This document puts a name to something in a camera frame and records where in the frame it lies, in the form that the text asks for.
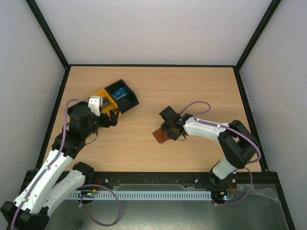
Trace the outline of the brown leather card holder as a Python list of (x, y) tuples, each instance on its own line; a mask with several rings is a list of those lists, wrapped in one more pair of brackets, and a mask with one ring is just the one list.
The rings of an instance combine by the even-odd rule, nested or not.
[(163, 144), (164, 142), (170, 140), (170, 136), (166, 132), (164, 132), (161, 128), (154, 131), (152, 135), (160, 144)]

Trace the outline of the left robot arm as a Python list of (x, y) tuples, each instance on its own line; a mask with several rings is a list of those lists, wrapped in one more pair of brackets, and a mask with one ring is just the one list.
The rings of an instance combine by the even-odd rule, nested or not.
[(119, 114), (118, 107), (102, 113), (102, 104), (93, 98), (77, 99), (75, 105), (65, 106), (62, 132), (45, 163), (14, 201), (6, 201), (0, 208), (12, 230), (43, 230), (64, 199), (92, 181), (94, 169), (83, 162), (75, 164), (60, 182), (57, 180), (86, 146), (86, 139), (101, 127), (115, 126)]

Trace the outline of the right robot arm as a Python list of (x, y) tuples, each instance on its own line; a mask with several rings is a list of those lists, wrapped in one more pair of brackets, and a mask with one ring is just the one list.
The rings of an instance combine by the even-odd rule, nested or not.
[(198, 136), (220, 144), (224, 158), (211, 169), (209, 182), (213, 187), (221, 187), (227, 176), (261, 158), (258, 142), (238, 120), (231, 123), (207, 121), (196, 115), (177, 113), (170, 106), (159, 115), (164, 122), (153, 136), (160, 144), (176, 141), (180, 136)]

